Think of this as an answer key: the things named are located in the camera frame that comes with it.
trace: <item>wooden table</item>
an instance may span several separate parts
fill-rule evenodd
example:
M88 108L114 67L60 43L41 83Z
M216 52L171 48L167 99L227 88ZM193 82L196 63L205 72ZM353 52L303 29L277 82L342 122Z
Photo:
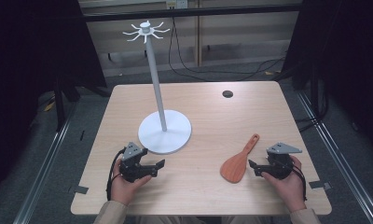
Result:
M295 156L302 162L306 181L319 180L277 82L173 83L160 84L160 88L164 108L186 115L192 134L186 145L173 154L148 152L143 157L142 165L162 159L166 164L158 177L137 193L129 215L287 214L274 188L255 176L247 164L238 184L227 182L219 174L222 163L242 151L254 133L260 139L249 159L267 164L266 148L283 142L303 150ZM223 91L232 91L233 97L224 97ZM76 194L71 206L74 214L99 213L106 202L105 185L112 160L129 142L142 147L137 136L140 123L157 110L152 85L114 88L79 184L89 190L87 194ZM311 189L307 184L307 198L307 206L318 215L331 212L323 189Z

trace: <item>black curtain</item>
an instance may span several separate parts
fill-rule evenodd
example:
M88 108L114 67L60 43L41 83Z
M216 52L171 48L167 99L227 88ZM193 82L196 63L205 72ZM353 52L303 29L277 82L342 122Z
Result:
M329 93L373 144L373 0L322 2L299 13L283 70L293 71L294 87L303 89L314 62Z
M82 16L77 0L0 0L0 182L56 77L68 88L106 85L86 23L54 20L66 16Z

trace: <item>wrist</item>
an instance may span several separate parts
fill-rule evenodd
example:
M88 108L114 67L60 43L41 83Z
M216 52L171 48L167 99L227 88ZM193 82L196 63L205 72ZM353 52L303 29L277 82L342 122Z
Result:
M294 202L286 205L289 212L293 213L299 210L306 209L306 204L304 202Z
M129 203L131 203L131 199L129 199L128 197L123 197L123 196L112 197L111 201L115 201L117 203L122 203L125 206L128 206Z

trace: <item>spatula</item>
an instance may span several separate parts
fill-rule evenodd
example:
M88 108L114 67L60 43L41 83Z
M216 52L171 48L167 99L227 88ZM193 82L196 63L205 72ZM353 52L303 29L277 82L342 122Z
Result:
M232 156L221 166L221 176L223 176L230 183L238 183L242 180L247 164L247 156L259 140L259 135L254 134L247 145L245 145L242 152Z

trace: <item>human hand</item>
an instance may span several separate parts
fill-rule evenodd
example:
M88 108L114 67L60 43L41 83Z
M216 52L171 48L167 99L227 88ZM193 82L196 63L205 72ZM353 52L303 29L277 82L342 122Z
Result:
M290 156L294 165L301 170L302 163L294 156ZM268 173L262 172L262 176L276 188L280 198L283 199L288 210L293 213L298 210L306 209L306 204L303 198L303 183L302 180L295 174L291 174L280 180Z
M114 165L113 176L115 176L115 178L113 177L114 179L111 186L111 200L129 205L134 194L142 185L146 184L151 179L151 175L136 179L133 183L128 182L119 172L120 163L121 160L119 159Z

